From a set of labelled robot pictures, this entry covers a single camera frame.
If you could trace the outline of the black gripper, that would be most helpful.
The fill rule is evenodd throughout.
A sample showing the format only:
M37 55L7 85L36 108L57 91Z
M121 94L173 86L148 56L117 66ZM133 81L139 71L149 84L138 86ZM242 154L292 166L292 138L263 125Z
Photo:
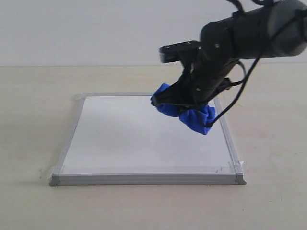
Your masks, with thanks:
M198 53L190 68L185 68L177 82L163 83L151 96L152 105L166 104L174 111L197 109L206 101L239 62L227 59L217 63Z

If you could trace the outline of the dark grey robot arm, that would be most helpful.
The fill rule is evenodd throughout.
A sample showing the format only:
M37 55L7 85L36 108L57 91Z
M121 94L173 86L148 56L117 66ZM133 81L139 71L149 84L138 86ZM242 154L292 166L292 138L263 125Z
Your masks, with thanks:
M307 47L307 7L298 0L264 1L262 7L238 10L205 25L198 41L160 48L163 63L180 61L183 72L152 104L193 108L234 86L228 74L243 59L300 55Z

